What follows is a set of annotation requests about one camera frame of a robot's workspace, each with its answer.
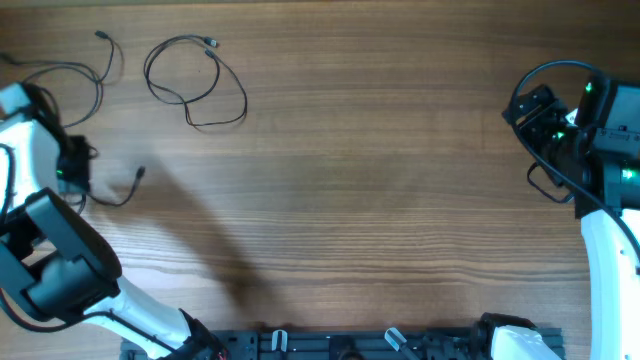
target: green led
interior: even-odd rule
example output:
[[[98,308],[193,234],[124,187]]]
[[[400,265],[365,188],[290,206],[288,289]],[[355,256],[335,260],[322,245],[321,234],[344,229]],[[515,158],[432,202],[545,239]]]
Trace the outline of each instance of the green led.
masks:
[[[629,169],[622,169],[622,177],[624,179],[631,179],[636,176],[636,172]]]

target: wood grain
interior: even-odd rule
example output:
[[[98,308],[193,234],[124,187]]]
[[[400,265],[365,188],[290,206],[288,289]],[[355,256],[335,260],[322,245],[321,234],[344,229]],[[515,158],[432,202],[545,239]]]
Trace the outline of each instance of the wood grain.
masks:
[[[308,2],[11,9],[16,58],[106,65],[98,114],[71,130],[101,153],[94,191],[121,209],[84,215],[134,283],[213,329],[469,325],[483,312],[562,327],[587,359],[589,267],[570,206],[531,189],[531,162],[500,112],[519,77],[579,58],[638,78],[640,5],[596,1]],[[239,126],[198,132],[149,94],[142,61],[162,40],[211,35],[249,94]],[[6,85],[27,72],[1,66]],[[213,79],[197,47],[168,50],[158,82],[195,95]],[[584,74],[551,71],[575,105]],[[91,104],[73,74],[45,76],[65,122]],[[223,74],[194,121],[230,118]],[[114,359],[119,339],[77,326],[28,334],[0,317],[0,357]]]

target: wooden table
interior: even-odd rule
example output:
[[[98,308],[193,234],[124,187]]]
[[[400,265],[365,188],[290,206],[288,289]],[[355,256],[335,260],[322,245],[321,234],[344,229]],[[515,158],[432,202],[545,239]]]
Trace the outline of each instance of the wooden table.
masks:
[[[0,48],[22,59],[106,66],[96,116],[70,130],[100,150],[85,218],[125,275],[212,329],[385,329],[470,325],[483,312],[562,327],[569,359],[590,344],[589,267],[572,206],[525,181],[531,163],[500,112],[515,82],[557,58],[637,79],[640,5],[551,1],[329,2],[13,9]],[[198,132],[155,100],[142,62],[183,33],[210,35],[249,95],[238,126]],[[27,70],[3,65],[2,85]],[[157,82],[206,89],[212,61],[167,50]],[[551,71],[575,106],[585,74]],[[45,76],[64,122],[91,85]],[[241,96],[223,72],[194,121],[224,120]],[[115,359],[89,325],[31,334],[0,317],[0,357]]]

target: green light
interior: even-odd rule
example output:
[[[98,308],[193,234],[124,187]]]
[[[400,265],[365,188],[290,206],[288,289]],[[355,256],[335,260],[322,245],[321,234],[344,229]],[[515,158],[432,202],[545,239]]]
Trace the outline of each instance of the green light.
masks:
[[[629,169],[622,169],[622,177],[625,179],[631,179],[632,177],[635,177],[636,173],[633,170],[629,170]]]

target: wooden surface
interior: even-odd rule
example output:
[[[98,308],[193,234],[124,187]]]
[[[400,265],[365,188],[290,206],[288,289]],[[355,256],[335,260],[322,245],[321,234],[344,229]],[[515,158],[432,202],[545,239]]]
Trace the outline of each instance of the wooden surface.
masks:
[[[124,273],[212,329],[470,325],[483,312],[562,327],[587,359],[589,267],[571,206],[525,181],[531,158],[500,117],[532,66],[593,62],[637,79],[640,5],[598,1],[308,2],[22,9],[0,12],[16,58],[106,65],[99,113],[71,133],[101,156],[95,193],[121,209],[84,215]],[[162,40],[211,35],[249,94],[239,126],[198,132],[156,101],[142,62]],[[1,66],[2,85],[26,72]],[[195,46],[168,50],[158,82],[195,95],[214,67]],[[584,74],[543,78],[576,100]],[[41,79],[65,122],[89,108],[79,76]],[[223,120],[241,97],[224,74],[193,104]],[[0,357],[114,359],[119,338],[89,325],[29,334],[0,317]]]

